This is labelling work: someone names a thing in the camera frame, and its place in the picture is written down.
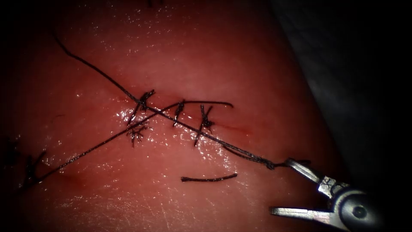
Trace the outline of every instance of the shiny wet surface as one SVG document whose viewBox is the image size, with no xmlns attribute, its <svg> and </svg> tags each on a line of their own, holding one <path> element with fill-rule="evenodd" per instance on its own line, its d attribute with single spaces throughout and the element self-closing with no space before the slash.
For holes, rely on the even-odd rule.
<svg viewBox="0 0 412 232">
<path fill-rule="evenodd" d="M 309 89 L 265 5 L 248 1 L 148 8 L 142 3 L 69 3 L 53 25 L 62 43 L 148 105 L 187 100 L 214 106 L 212 135 L 273 162 L 310 159 L 336 174 L 335 148 Z M 15 50 L 2 104 L 4 135 L 18 138 L 19 163 L 2 175 L 5 192 L 21 184 L 24 158 L 44 149 L 38 174 L 123 130 L 135 103 L 101 75 L 68 57 L 44 30 Z M 137 118 L 150 115 L 139 111 Z M 181 121 L 198 127 L 199 105 Z M 274 218 L 269 205 L 319 205 L 314 186 L 285 168 L 268 170 L 162 117 L 141 143 L 121 136 L 9 201 L 23 223 L 55 231 L 273 231 L 314 229 Z M 215 183 L 182 183 L 181 176 Z"/>
</svg>

